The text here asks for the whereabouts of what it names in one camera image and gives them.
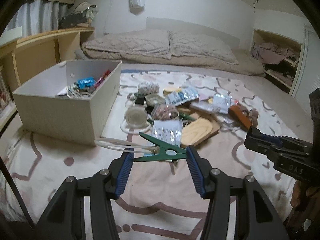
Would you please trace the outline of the right hand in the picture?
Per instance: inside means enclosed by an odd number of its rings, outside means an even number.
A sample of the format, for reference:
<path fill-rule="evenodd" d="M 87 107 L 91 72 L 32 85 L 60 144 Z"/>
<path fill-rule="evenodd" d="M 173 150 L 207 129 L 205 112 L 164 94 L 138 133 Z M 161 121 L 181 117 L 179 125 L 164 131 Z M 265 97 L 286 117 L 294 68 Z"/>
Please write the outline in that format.
<path fill-rule="evenodd" d="M 310 186 L 296 181 L 291 201 L 292 211 L 287 227 L 292 231 L 307 231 L 311 226 L 319 225 L 319 186 Z"/>

